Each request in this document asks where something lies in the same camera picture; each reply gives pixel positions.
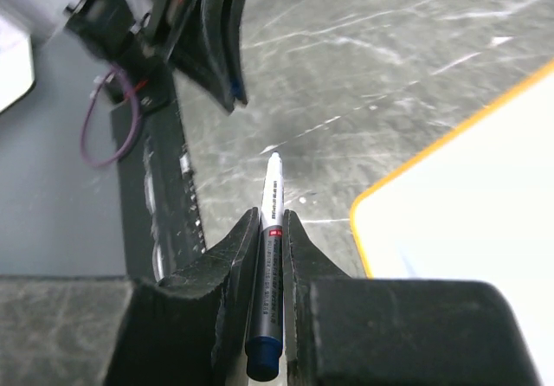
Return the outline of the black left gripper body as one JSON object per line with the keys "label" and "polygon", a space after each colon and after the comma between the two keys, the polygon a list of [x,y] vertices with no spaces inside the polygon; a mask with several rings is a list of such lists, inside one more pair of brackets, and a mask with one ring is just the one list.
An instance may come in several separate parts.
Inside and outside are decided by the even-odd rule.
{"label": "black left gripper body", "polygon": [[138,56],[183,60],[199,55],[199,0],[152,0],[138,18],[128,0],[75,0],[64,9],[65,29],[102,61]]}

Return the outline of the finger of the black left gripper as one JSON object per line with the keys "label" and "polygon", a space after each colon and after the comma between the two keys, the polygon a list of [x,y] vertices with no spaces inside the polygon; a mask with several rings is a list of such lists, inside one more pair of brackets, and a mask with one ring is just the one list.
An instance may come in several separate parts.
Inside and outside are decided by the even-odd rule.
{"label": "finger of the black left gripper", "polygon": [[[226,113],[247,105],[241,58],[241,25],[246,0],[170,0],[166,53],[175,68],[202,87]],[[242,99],[231,93],[231,82]]]}

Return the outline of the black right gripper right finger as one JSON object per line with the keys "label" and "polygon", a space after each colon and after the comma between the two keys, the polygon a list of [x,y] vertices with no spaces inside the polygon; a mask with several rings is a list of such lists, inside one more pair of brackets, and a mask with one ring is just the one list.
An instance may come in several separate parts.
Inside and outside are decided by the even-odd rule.
{"label": "black right gripper right finger", "polygon": [[291,385],[536,385],[511,307],[477,281],[356,279],[284,215]]}

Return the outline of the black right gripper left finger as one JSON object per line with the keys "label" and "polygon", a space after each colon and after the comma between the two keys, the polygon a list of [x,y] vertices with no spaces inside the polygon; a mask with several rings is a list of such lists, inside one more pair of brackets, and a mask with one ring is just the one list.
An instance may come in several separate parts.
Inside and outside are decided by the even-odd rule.
{"label": "black right gripper left finger", "polygon": [[246,385],[259,210],[187,267],[134,281],[105,385]]}

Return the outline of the blue marker cap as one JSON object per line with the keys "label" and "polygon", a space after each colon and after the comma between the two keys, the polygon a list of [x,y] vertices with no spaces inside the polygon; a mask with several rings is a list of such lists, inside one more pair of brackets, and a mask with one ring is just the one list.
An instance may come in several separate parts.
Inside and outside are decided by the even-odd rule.
{"label": "blue marker cap", "polygon": [[233,97],[236,100],[241,100],[242,99],[242,88],[241,88],[241,85],[238,81],[233,80],[231,82],[230,90],[231,90],[231,93],[232,93]]}

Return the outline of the white blue whiteboard marker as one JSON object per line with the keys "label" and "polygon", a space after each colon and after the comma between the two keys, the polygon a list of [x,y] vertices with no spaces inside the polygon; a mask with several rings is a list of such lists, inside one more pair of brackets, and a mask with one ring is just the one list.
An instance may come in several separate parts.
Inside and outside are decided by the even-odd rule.
{"label": "white blue whiteboard marker", "polygon": [[282,239],[284,181],[280,154],[272,153],[262,191],[258,256],[245,351],[248,377],[274,380],[283,352]]}

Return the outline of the yellow framed whiteboard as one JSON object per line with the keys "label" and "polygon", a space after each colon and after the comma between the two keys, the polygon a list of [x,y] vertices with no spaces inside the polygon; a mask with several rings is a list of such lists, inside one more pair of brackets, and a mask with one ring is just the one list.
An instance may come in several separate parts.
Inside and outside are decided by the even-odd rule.
{"label": "yellow framed whiteboard", "polygon": [[351,207],[370,277],[553,283],[553,66],[373,184]]}

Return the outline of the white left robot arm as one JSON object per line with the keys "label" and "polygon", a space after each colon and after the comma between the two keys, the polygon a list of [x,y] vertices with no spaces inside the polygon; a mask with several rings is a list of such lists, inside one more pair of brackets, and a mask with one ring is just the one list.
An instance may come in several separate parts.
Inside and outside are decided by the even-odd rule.
{"label": "white left robot arm", "polygon": [[167,91],[177,70],[232,113],[248,103],[241,57],[245,2],[1,0],[1,13],[40,41],[67,29],[143,91]]}

